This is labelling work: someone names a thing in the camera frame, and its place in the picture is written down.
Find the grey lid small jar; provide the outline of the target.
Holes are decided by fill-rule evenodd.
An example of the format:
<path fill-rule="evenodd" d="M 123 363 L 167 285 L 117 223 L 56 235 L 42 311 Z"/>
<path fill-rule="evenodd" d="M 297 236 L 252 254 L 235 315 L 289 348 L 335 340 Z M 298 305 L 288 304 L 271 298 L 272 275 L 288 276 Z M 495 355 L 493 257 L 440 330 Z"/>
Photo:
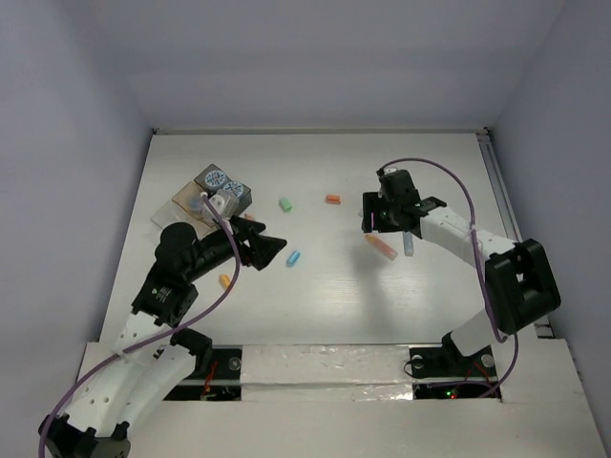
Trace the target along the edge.
<path fill-rule="evenodd" d="M 192 197 L 188 200 L 187 210 L 193 215 L 201 215 L 203 207 L 204 203 L 200 197 Z"/>

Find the blue lid jar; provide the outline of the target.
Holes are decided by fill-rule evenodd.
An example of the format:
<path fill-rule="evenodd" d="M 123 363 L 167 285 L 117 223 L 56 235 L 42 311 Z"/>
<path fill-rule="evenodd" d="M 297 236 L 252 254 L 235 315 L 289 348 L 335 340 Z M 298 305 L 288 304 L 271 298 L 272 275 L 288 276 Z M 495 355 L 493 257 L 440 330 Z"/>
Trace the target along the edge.
<path fill-rule="evenodd" d="M 207 189 L 217 190 L 224 186 L 227 181 L 227 175 L 223 170 L 214 169 L 207 172 L 204 176 L 203 182 Z"/>

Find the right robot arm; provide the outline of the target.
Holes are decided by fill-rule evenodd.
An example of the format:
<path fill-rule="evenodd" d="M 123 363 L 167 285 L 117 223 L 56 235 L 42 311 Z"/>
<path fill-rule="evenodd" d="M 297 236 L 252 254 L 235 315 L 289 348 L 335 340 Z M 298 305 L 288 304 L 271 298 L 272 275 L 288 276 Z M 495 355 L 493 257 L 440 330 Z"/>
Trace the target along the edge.
<path fill-rule="evenodd" d="M 447 372 L 464 372 L 475 353 L 559 308 L 558 286 L 540 242 L 479 229 L 471 198 L 468 219 L 439 198 L 421 198 L 406 170 L 380 169 L 377 176 L 380 189 L 363 194 L 363 232 L 410 233 L 466 262 L 480 283 L 483 309 L 442 340 L 439 362 Z"/>

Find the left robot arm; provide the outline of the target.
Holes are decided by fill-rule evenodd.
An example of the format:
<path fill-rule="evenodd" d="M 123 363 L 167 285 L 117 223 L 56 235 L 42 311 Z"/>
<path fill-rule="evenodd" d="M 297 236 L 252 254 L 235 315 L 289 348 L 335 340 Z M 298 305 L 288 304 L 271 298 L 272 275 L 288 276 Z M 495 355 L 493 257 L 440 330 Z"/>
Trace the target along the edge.
<path fill-rule="evenodd" d="M 185 378 L 213 370 L 210 338 L 184 316 L 196 280 L 228 260 L 263 270 L 286 247 L 264 224 L 233 217 L 200 239 L 187 222 L 162 230 L 155 262 L 112 354 L 82 376 L 39 428 L 40 456 L 126 457 L 137 427 Z"/>

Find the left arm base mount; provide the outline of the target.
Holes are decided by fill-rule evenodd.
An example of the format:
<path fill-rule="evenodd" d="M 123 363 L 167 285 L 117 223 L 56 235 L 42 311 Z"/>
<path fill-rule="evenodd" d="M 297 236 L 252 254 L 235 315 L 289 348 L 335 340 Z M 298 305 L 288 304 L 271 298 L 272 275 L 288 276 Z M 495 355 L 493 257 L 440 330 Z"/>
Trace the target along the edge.
<path fill-rule="evenodd" d="M 168 345 L 158 348 L 155 358 L 160 361 L 170 348 L 187 351 L 194 360 L 194 370 L 165 396 L 165 401 L 239 401 L 242 349 L 215 347 L 211 338 L 193 329 L 183 329 L 173 335 Z"/>

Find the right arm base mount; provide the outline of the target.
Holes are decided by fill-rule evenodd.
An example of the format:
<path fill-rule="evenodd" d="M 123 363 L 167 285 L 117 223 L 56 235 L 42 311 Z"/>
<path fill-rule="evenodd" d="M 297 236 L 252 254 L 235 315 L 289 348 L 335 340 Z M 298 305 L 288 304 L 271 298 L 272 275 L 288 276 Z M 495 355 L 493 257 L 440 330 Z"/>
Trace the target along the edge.
<path fill-rule="evenodd" d="M 403 365 L 416 400 L 500 399 L 490 345 L 462 355 L 449 336 L 436 346 L 413 346 Z"/>

